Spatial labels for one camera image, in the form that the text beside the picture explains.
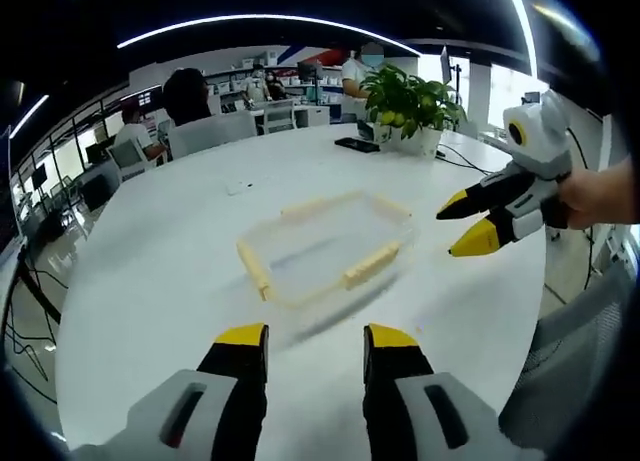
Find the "plastic container lid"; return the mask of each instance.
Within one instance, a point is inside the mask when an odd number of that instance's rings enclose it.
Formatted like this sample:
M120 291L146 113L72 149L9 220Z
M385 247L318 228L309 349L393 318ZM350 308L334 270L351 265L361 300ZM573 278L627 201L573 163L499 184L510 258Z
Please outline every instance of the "plastic container lid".
M380 286L397 272L414 234L408 210L354 192L284 209L237 247L263 301L303 308L327 298L343 305L353 301L348 293Z

